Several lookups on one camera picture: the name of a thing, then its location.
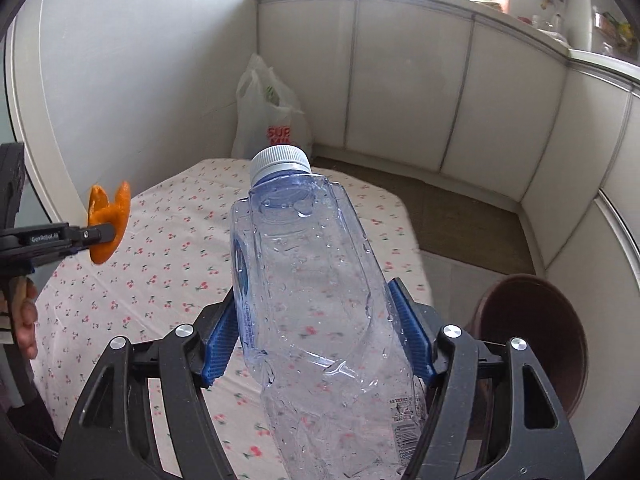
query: plastic bag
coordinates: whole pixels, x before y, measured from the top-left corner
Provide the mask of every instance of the plastic bag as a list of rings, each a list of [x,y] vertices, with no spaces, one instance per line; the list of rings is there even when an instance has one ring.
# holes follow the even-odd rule
[[[238,129],[233,158],[253,158],[274,144],[293,144],[311,156],[313,139],[300,102],[257,54],[253,54],[236,90]]]

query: blue textured rubber pad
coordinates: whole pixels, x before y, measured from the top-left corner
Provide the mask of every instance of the blue textured rubber pad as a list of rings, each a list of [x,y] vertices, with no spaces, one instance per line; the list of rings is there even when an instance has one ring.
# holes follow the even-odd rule
[[[207,387],[225,373],[231,354],[236,347],[238,335],[236,304],[231,301],[206,344],[201,376]]]
[[[404,347],[404,353],[409,360],[414,375],[420,377],[426,384],[431,382],[431,379],[436,375],[433,369],[433,361],[431,354],[431,343],[422,330],[420,322],[415,317],[414,311],[411,310],[407,298],[400,290],[400,287],[396,282],[389,282],[389,290],[391,291],[391,298],[396,305],[398,311],[398,317],[400,319],[400,325],[402,326],[403,334],[400,336],[400,341]]]

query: clear plastic bottle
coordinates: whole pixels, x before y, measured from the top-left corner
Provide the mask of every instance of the clear plastic bottle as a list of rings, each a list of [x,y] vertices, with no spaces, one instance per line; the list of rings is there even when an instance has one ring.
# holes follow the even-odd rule
[[[251,181],[232,207],[234,295],[290,478],[398,478],[424,398],[353,206],[293,146],[256,155]]]

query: orange object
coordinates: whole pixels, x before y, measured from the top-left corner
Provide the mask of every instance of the orange object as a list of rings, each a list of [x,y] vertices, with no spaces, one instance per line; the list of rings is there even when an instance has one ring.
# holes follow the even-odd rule
[[[89,195],[89,220],[88,225],[112,224],[116,229],[115,238],[111,242],[97,244],[89,247],[91,261],[96,265],[106,262],[116,251],[124,231],[129,222],[129,211],[131,209],[131,191],[129,183],[123,182],[116,191],[115,200],[109,202],[109,197],[105,190],[97,184],[91,188]]]

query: trash can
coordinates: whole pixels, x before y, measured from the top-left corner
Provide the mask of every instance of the trash can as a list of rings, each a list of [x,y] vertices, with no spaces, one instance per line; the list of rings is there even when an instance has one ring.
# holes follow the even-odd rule
[[[485,293],[467,327],[476,339],[530,345],[568,416],[576,409],[587,374],[587,344],[574,308],[547,280],[513,274]]]

